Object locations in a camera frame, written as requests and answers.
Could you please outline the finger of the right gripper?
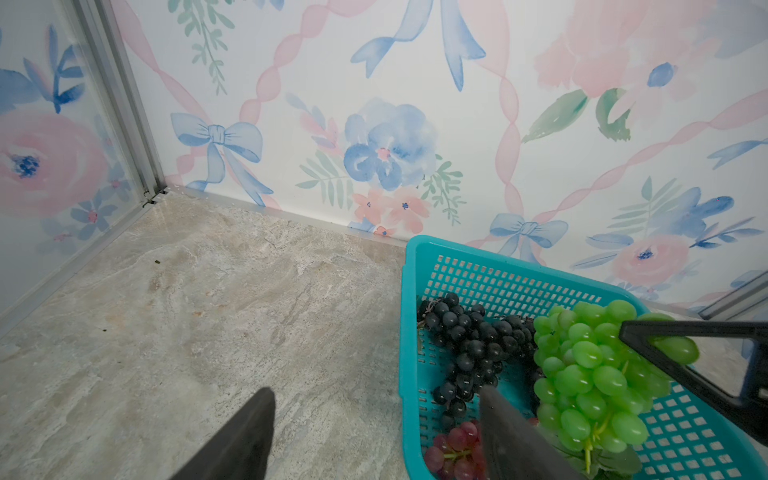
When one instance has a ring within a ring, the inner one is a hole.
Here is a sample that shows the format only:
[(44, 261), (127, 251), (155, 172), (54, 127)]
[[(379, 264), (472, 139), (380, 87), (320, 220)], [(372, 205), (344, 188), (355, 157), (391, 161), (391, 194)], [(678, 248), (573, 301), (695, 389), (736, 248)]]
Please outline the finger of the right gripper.
[[(620, 340), (739, 427), (767, 444), (767, 323), (765, 321), (631, 320)], [(718, 380), (699, 361), (662, 346), (667, 340), (749, 340), (753, 353), (733, 380)]]

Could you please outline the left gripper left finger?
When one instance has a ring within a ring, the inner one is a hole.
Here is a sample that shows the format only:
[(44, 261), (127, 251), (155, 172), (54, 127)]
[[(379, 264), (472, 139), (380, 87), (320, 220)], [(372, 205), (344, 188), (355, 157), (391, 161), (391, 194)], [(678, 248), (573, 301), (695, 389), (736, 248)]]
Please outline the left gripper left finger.
[(172, 479), (264, 479), (275, 413), (274, 392), (259, 389)]

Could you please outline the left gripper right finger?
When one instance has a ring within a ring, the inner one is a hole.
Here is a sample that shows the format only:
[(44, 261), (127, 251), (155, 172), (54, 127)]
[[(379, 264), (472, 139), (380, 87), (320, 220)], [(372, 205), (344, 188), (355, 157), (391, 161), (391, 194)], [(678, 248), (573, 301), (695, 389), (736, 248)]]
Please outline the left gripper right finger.
[(479, 407), (490, 479), (583, 479), (496, 388), (480, 390)]

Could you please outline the green grape bunch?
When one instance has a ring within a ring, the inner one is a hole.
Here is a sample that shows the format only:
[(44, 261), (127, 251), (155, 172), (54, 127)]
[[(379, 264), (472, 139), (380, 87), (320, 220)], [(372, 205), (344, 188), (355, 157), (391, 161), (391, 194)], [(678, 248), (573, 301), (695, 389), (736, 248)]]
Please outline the green grape bunch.
[(540, 427), (571, 451), (622, 453), (644, 444), (641, 416), (671, 391), (670, 378), (619, 338), (620, 327), (641, 319), (625, 300), (606, 306), (580, 301), (556, 305), (534, 318), (534, 384)]

